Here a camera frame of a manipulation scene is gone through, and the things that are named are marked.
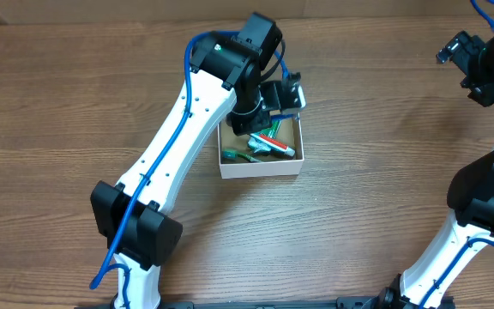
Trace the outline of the green white soap bar package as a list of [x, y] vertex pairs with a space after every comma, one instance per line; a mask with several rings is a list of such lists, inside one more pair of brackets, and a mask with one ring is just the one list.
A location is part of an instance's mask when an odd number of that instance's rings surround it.
[[267, 128], [267, 129], [264, 129], [264, 130], [261, 130], [260, 131], [260, 134], [261, 135], [265, 135], [265, 136], [268, 136], [270, 138], [276, 138], [278, 132], [279, 132], [279, 129], [280, 129], [280, 124], [281, 124], [281, 121], [280, 120], [276, 120], [272, 123], [272, 126]]

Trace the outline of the green red toothpaste tube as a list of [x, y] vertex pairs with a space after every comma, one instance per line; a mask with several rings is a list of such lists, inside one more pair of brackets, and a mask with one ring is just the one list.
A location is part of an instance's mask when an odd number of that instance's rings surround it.
[[296, 154], [293, 148], [264, 134], [251, 134], [248, 146], [254, 154], [268, 154], [272, 151], [288, 157]]

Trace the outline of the green white toothbrush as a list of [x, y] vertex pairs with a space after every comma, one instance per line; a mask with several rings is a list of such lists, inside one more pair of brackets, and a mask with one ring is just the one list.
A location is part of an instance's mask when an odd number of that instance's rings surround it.
[[222, 151], [222, 157], [224, 159], [232, 160], [232, 161], [236, 161], [238, 159], [241, 159], [241, 160], [245, 160], [249, 163], [261, 163], [262, 162], [261, 160], [258, 160], [257, 158], [255, 158], [249, 154], [238, 152], [235, 149], [224, 149]]

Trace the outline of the blue disposable razor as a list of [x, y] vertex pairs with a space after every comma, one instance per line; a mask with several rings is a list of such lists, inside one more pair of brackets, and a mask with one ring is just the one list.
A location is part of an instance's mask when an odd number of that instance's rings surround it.
[[288, 118], [296, 118], [297, 114], [275, 114], [271, 116], [272, 122], [274, 121], [282, 121]]

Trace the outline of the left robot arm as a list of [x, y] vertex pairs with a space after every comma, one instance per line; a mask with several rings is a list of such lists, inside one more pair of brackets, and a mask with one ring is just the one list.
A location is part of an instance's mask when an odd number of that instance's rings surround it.
[[[286, 44], [276, 22], [253, 13], [238, 31], [195, 36], [184, 52], [184, 85], [152, 142], [115, 185], [99, 182], [90, 196], [107, 253], [91, 281], [117, 272], [113, 308], [160, 305], [160, 268], [182, 235], [171, 218], [178, 191], [213, 130], [268, 140], [267, 129], [304, 109], [299, 74], [286, 72]], [[279, 80], [272, 75], [283, 71]]]

